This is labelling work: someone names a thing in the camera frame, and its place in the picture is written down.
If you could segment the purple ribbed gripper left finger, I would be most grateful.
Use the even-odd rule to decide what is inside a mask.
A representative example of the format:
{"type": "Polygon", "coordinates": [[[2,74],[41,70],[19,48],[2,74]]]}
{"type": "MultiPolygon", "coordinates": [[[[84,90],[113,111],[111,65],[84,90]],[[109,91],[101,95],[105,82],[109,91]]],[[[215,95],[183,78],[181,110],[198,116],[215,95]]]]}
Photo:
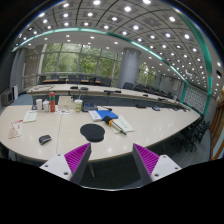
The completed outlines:
{"type": "Polygon", "coordinates": [[[41,169],[79,185],[90,155],[91,144],[87,143],[66,154],[54,156],[41,169]]]}

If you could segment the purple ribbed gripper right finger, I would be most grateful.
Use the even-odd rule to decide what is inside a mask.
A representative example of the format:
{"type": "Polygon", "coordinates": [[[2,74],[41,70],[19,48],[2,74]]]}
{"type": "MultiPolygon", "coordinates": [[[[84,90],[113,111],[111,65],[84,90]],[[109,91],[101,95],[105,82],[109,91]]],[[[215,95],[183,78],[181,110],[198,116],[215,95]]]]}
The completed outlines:
{"type": "Polygon", "coordinates": [[[144,185],[181,170],[168,155],[159,156],[138,144],[133,144],[132,155],[144,185]]]}

